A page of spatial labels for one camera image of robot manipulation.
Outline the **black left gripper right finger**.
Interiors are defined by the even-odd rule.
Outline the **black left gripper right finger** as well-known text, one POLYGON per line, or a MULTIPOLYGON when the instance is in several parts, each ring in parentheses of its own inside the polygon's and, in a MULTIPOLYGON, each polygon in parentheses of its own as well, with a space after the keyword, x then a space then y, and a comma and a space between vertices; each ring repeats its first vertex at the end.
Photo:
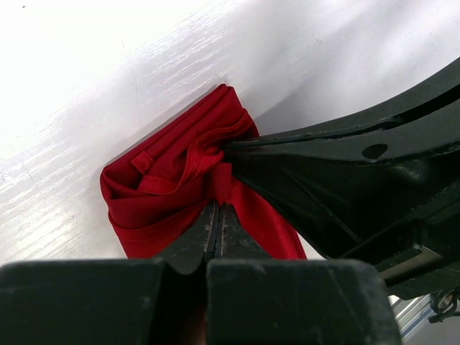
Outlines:
POLYGON ((399 344, 383 280, 353 259, 278 260, 234 208, 213 219, 207 254, 210 344, 399 344))

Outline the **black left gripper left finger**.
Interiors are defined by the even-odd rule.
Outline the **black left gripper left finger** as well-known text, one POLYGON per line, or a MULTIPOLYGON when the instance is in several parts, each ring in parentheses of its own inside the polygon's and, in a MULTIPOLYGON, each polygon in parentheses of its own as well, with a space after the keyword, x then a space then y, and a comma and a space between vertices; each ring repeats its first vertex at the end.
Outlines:
POLYGON ((206 262, 219 206, 150 259, 28 261, 1 268, 3 344, 204 344, 206 262))

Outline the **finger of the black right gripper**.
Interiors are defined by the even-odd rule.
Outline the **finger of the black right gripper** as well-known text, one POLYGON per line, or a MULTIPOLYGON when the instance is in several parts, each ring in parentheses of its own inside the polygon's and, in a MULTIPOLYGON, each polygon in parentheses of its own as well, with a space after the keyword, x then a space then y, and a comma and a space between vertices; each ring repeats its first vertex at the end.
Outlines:
POLYGON ((264 135, 258 138, 239 140, 224 146, 224 152, 238 152, 254 147, 293 142, 308 142, 314 139, 340 139, 366 134, 378 129, 389 129, 402 124, 399 116, 360 116, 352 114, 291 131, 264 135))
POLYGON ((427 226, 408 218, 415 192, 431 177, 430 148, 233 143, 225 153, 235 176, 324 257, 375 266, 430 262, 427 226))

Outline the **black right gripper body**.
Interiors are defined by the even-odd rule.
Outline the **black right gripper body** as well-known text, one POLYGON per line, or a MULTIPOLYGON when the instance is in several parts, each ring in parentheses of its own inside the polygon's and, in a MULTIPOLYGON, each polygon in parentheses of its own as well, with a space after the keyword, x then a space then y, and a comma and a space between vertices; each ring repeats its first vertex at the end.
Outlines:
POLYGON ((378 268, 404 300, 459 285, 459 62, 377 107, 378 268))

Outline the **red cloth napkin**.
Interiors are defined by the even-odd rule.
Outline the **red cloth napkin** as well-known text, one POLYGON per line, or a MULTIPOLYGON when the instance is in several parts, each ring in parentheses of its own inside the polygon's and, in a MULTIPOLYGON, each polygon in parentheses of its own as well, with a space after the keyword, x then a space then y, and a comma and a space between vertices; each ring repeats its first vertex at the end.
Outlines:
POLYGON ((235 89, 223 84, 107 165, 101 193, 128 258, 160 253, 217 202, 235 207, 243 228, 272 257, 304 259, 297 231, 224 159, 225 144, 258 134, 235 89))

